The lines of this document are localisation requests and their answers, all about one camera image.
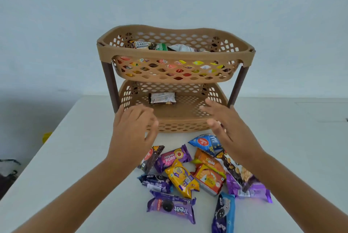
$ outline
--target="forearm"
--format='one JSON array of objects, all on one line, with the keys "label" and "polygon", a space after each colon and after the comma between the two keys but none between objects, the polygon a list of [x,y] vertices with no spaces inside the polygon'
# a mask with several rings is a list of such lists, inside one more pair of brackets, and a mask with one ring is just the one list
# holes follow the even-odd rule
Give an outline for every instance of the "forearm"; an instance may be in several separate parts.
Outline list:
[{"label": "forearm", "polygon": [[304,232],[346,232],[348,216],[272,156],[264,153],[251,166]]},{"label": "forearm", "polygon": [[75,232],[131,171],[112,167],[104,160],[14,233]]}]

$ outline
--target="person's left hand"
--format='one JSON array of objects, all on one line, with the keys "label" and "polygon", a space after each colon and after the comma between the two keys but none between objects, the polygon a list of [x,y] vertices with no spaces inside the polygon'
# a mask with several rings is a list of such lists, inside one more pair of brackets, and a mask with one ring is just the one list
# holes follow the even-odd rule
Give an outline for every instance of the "person's left hand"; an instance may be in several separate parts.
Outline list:
[{"label": "person's left hand", "polygon": [[[113,133],[106,161],[114,166],[134,169],[149,152],[158,133],[154,109],[139,104],[124,111],[121,105],[115,114]],[[145,137],[146,127],[151,130]]]}]

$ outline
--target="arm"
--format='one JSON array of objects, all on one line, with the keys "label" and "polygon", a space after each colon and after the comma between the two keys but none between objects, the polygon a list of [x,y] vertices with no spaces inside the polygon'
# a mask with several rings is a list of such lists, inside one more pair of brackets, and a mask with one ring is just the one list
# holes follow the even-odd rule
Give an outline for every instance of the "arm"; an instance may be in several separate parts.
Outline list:
[{"label": "arm", "polygon": [[[152,108],[143,105],[131,107],[124,112],[121,106],[115,115],[110,148],[105,160],[13,233],[75,232],[148,153],[158,128],[158,121],[152,112]],[[154,119],[154,123],[144,138],[149,119]],[[130,154],[133,155],[131,162],[128,157]]]},{"label": "arm", "polygon": [[347,231],[348,216],[267,154],[233,107],[206,103],[210,107],[201,110],[213,116],[207,123],[228,154],[272,191],[304,232]]}]

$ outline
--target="red oval logo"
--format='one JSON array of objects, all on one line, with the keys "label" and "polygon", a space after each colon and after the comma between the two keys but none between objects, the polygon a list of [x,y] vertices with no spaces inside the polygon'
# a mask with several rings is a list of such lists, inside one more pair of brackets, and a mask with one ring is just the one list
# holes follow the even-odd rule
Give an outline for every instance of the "red oval logo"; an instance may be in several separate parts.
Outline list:
[{"label": "red oval logo", "polygon": [[197,142],[202,145],[202,146],[208,146],[209,145],[209,141],[207,139],[204,139],[204,138],[199,138],[197,140]]},{"label": "red oval logo", "polygon": [[148,154],[146,154],[144,160],[148,160],[148,159],[151,157],[151,155],[152,155],[153,152],[154,152],[154,149],[151,148],[151,149],[149,150]]}]

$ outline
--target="rack leg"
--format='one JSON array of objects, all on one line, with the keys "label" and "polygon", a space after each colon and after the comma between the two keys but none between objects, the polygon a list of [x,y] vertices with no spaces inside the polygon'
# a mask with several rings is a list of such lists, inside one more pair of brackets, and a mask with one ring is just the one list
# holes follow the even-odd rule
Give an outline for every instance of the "rack leg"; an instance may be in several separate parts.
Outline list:
[{"label": "rack leg", "polygon": [[232,93],[230,95],[230,99],[228,100],[227,107],[230,107],[231,105],[234,105],[237,99],[237,96],[239,94],[239,91],[241,89],[241,85],[243,84],[243,81],[245,79],[246,73],[248,72],[249,67],[241,67],[235,85],[233,86]]},{"label": "rack leg", "polygon": [[107,80],[107,88],[110,93],[111,103],[114,113],[117,112],[121,105],[120,96],[118,95],[118,89],[115,79],[115,74],[113,72],[113,67],[111,63],[102,62],[102,67],[105,74],[105,79]]}]

